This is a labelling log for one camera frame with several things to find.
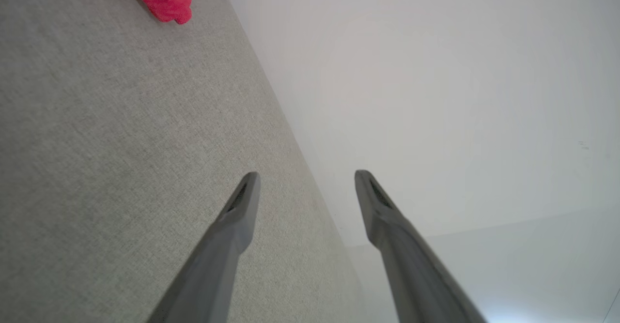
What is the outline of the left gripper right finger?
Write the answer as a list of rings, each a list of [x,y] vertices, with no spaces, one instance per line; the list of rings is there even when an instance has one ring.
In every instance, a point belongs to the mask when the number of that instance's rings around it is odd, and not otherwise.
[[[376,178],[355,172],[366,235],[381,253],[400,323],[487,323]]]

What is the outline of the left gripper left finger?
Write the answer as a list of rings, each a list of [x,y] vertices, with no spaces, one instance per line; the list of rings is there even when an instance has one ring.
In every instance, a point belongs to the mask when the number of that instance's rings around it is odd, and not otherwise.
[[[226,323],[239,257],[254,236],[260,190],[256,171],[241,178],[147,323]]]

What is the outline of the grey fabric sofa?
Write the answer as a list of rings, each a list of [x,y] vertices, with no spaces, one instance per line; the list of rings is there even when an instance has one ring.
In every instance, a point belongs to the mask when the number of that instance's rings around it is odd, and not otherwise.
[[[0,323],[146,323],[250,171],[228,322],[370,322],[234,8],[191,8],[0,0]]]

